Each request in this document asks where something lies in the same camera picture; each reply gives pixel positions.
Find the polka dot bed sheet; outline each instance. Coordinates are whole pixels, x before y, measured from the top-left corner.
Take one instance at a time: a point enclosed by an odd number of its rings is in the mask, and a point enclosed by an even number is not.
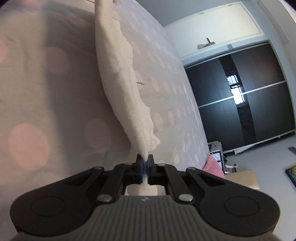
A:
[[[209,150],[185,70],[163,27],[136,1],[113,18],[133,49],[151,110],[156,163],[203,168]],[[131,161],[130,142],[104,94],[94,1],[10,0],[0,8],[0,240],[15,234],[19,195],[94,166]]]

